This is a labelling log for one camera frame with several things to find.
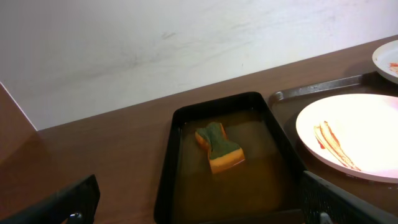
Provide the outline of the orange green scrub sponge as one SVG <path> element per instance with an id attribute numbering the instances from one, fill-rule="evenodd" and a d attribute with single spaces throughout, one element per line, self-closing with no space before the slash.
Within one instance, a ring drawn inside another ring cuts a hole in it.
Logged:
<path id="1" fill-rule="evenodd" d="M 230 141 L 221 123 L 211 122 L 195 130 L 197 144 L 206 151 L 213 174 L 223 172 L 245 160 L 242 147 Z"/>

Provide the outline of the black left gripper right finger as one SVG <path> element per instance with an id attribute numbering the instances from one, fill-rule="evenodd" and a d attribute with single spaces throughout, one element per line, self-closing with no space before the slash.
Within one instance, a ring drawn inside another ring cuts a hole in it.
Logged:
<path id="1" fill-rule="evenodd" d="M 300 204 L 305 223 L 397 224 L 397 217 L 304 171 Z"/>

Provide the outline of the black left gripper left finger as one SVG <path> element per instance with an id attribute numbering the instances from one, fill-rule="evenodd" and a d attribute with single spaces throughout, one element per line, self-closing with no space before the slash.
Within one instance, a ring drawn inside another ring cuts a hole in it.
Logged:
<path id="1" fill-rule="evenodd" d="M 96 176 L 90 175 L 1 220 L 1 224 L 93 224 L 99 200 L 100 189 Z"/>

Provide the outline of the white plate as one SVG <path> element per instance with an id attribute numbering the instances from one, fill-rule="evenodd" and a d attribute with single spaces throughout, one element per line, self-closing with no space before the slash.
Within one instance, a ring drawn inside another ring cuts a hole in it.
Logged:
<path id="1" fill-rule="evenodd" d="M 372 55 L 377 72 L 383 78 L 397 84 L 397 41 L 378 47 Z"/>
<path id="2" fill-rule="evenodd" d="M 295 128 L 324 164 L 361 179 L 397 183 L 397 97 L 329 96 L 306 106 Z"/>

